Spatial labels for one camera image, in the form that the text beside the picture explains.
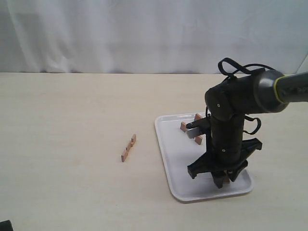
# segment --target white curtain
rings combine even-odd
[[[307,0],[0,0],[0,71],[308,70]]]

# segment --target wooden table surface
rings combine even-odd
[[[307,230],[306,103],[260,115],[251,193],[193,204],[172,197],[154,120],[204,111],[204,93],[222,79],[0,73],[0,220],[15,231]]]

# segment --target white backdrop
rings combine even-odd
[[[0,71],[308,70],[307,0],[0,0]]]

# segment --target plastic tray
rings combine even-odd
[[[235,182],[224,184],[218,189],[210,173],[198,174],[192,179],[187,165],[194,162],[206,150],[205,137],[201,145],[189,139],[180,130],[181,122],[190,123],[195,113],[163,115],[156,119],[155,129],[163,158],[167,181],[172,195],[181,202],[195,202],[206,199],[242,195],[252,191],[254,183],[248,171],[243,170]]]

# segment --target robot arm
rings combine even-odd
[[[226,72],[222,64],[227,62],[248,76],[237,78]],[[261,68],[248,70],[249,66]],[[260,64],[241,66],[225,58],[218,67],[226,79],[205,93],[206,118],[187,124],[190,138],[206,135],[206,152],[188,166],[192,178],[197,174],[211,172],[214,183],[222,187],[225,177],[235,181],[239,173],[248,166],[247,158],[262,149],[262,143],[254,138],[243,141],[244,120],[254,120],[247,115],[278,113],[290,102],[308,101],[308,72],[293,76]],[[255,134],[261,126],[250,134]]]

